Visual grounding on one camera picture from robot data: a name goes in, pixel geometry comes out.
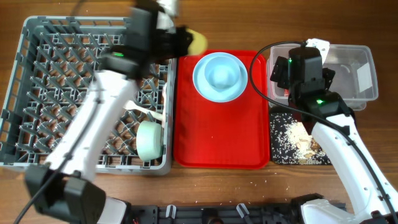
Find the light blue plate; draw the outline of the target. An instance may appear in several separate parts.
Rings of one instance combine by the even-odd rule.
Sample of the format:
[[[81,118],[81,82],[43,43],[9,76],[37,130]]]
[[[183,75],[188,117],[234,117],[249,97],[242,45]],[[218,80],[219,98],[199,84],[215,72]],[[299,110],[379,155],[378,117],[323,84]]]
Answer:
[[[207,61],[210,58],[219,55],[227,55],[234,58],[239,64],[241,72],[239,82],[231,89],[225,91],[216,91],[212,89],[212,87],[207,83],[205,79],[204,70]],[[238,59],[234,55],[225,52],[215,52],[204,56],[195,65],[195,68],[193,70],[193,84],[197,92],[207,100],[215,103],[226,103],[235,100],[245,91],[246,86],[248,84],[248,71],[246,70],[246,67],[244,66],[242,61],[240,61],[240,59]]]

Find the white plastic fork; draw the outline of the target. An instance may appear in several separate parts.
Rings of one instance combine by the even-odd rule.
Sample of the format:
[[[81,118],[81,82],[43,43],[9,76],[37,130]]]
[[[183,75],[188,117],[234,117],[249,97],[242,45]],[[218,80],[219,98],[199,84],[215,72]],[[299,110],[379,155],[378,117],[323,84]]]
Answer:
[[[165,128],[165,120],[166,120],[166,107],[167,107],[167,83],[164,85],[162,89],[162,99],[163,99],[163,110],[162,110],[162,128]]]

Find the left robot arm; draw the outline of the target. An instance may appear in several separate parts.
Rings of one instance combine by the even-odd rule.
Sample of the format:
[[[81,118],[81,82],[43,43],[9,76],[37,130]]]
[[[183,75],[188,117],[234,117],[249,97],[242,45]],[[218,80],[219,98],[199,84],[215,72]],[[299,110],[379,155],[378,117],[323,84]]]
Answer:
[[[137,1],[125,38],[100,58],[74,120],[42,165],[25,172],[29,207],[69,223],[130,223],[131,204],[94,184],[100,152],[123,106],[154,62],[190,54],[193,36],[175,27],[177,1]]]

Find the white plastic spoon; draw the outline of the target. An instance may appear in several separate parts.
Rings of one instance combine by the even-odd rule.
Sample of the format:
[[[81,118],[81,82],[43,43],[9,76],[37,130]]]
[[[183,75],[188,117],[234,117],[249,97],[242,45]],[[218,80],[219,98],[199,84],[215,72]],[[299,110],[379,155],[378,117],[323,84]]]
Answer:
[[[132,100],[129,100],[126,102],[126,104],[123,106],[123,108],[125,110],[139,110],[140,112],[143,112],[145,114],[150,114],[153,118],[159,120],[159,121],[163,121],[164,120],[164,116],[161,113],[157,113],[155,111],[143,108],[141,106],[138,106],[137,104],[135,104],[135,102],[133,102]]]

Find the yellow plastic cup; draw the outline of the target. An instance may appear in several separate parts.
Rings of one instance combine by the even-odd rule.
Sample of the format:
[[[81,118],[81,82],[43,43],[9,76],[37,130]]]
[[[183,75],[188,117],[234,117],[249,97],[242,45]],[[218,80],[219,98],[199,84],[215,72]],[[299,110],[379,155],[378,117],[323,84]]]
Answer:
[[[207,38],[194,30],[187,29],[187,32],[192,35],[192,42],[188,47],[188,55],[201,55],[208,47]]]

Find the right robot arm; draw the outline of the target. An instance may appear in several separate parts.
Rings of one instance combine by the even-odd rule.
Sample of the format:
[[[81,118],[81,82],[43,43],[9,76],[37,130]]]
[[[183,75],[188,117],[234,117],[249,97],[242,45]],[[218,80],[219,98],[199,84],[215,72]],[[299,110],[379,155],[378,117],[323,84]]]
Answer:
[[[397,223],[397,190],[385,178],[356,129],[352,110],[329,90],[334,71],[323,67],[320,51],[296,47],[279,57],[271,76],[289,91],[286,106],[326,153],[342,181],[353,213],[325,199],[300,206],[304,223]]]

